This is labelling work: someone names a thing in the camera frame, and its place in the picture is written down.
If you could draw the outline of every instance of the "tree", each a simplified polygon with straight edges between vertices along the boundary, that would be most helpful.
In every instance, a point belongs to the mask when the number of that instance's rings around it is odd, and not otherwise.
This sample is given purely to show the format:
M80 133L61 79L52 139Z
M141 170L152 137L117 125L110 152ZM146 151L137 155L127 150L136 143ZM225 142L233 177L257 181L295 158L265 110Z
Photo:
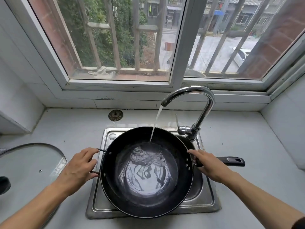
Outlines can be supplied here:
M57 0L57 2L83 66L96 66L77 1ZM84 2L90 22L107 23L103 0L84 0ZM112 0L112 8L121 66L134 67L132 0ZM139 15L139 23L145 25L146 14L140 10ZM92 31L102 65L115 67L110 31L102 29ZM146 34L141 33L140 57L146 44Z

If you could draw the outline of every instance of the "blue awning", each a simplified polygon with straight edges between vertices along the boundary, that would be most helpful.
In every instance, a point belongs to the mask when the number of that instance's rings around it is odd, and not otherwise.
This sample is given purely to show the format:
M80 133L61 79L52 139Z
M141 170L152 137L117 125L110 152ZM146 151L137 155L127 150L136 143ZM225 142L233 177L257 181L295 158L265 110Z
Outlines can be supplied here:
M215 10L214 15L224 15L221 10Z

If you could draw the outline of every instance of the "frying pan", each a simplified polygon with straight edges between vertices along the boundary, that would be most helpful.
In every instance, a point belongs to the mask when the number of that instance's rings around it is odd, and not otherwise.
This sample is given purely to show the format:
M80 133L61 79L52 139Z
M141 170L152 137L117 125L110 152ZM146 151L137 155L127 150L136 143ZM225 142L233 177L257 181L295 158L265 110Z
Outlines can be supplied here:
M152 127L128 130L107 148L100 167L100 181L109 201L137 218L155 218L177 208L193 182L193 165L199 160L187 153L172 133ZM245 166L242 158L219 157L226 165Z

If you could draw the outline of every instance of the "dirt ground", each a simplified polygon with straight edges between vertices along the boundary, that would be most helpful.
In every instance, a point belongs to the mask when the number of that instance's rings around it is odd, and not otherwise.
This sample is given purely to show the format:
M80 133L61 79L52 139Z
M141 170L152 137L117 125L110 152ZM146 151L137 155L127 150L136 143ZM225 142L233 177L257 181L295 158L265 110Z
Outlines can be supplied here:
M153 68L155 57L155 46L153 44L153 32L146 32L148 46L143 46L143 54L140 61L140 68Z

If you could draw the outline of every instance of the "running water stream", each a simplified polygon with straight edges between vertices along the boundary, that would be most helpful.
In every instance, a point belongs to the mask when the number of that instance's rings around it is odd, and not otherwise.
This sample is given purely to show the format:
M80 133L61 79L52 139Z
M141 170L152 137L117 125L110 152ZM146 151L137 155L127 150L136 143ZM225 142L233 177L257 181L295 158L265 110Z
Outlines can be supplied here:
M158 111L158 114L157 114L157 117L156 117L156 121L155 121L155 124L154 124L153 129L152 129L152 135L150 136L150 140L149 140L149 141L152 141L152 138L153 138L153 132L154 132L154 130L155 130L155 126L156 126L156 123L157 123L158 117L159 117L159 115L160 115L160 113L161 113L161 111L162 111L162 108L163 108L163 106L162 106L162 105L160 105L160 107L159 107L159 111Z

